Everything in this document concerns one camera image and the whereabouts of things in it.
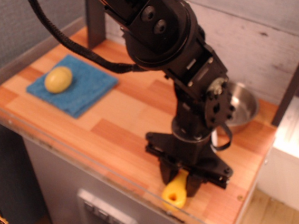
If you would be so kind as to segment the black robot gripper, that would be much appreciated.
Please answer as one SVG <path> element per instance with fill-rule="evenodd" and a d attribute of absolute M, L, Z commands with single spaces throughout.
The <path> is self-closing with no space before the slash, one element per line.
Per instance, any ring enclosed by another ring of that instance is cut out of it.
<path fill-rule="evenodd" d="M 225 189 L 233 170 L 215 152 L 227 149 L 233 135 L 226 124 L 221 127 L 230 139 L 222 146 L 213 145 L 211 137 L 215 129 L 206 127 L 202 118 L 193 115 L 176 115 L 171 124 L 172 133 L 148 132 L 146 151 L 159 158 L 163 183 L 170 183 L 179 169 L 185 169 L 189 172 L 188 197 L 194 197 L 206 182 Z"/>

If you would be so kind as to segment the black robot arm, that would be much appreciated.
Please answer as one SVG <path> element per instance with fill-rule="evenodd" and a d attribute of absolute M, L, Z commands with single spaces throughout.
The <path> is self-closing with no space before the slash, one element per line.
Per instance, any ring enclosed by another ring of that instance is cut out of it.
<path fill-rule="evenodd" d="M 143 70 L 163 71 L 173 80 L 177 98 L 172 133 L 146 134 L 146 150 L 160 161 L 164 183 L 181 169 L 188 172 L 186 193 L 201 184 L 227 187 L 233 170 L 216 155 L 211 134 L 235 110 L 228 91 L 227 69 L 206 44 L 197 18 L 183 0 L 99 0 L 123 27 L 129 56 Z"/>

